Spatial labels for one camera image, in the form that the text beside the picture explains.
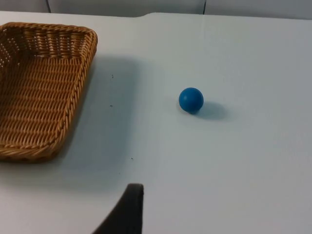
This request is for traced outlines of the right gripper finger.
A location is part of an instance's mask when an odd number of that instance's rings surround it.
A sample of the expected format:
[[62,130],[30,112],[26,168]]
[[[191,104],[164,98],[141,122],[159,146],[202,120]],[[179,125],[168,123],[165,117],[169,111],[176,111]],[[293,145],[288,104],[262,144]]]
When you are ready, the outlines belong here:
[[93,234],[140,234],[143,225],[144,186],[127,185],[124,193]]

